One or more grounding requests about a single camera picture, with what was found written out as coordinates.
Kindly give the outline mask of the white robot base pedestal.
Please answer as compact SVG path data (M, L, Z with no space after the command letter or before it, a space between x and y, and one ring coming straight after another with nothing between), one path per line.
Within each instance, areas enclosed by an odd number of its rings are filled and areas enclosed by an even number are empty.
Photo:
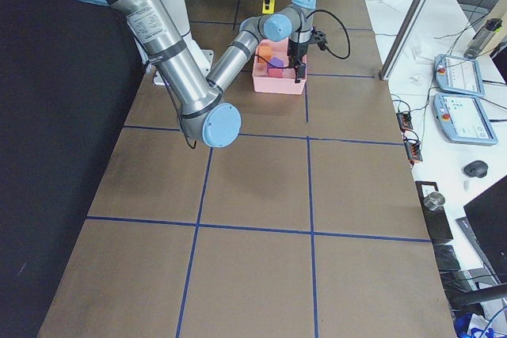
M162 3L176 25L179 34L185 41L201 73L206 77L211 69L214 53L213 51L202 50L193 39L185 0L162 0Z

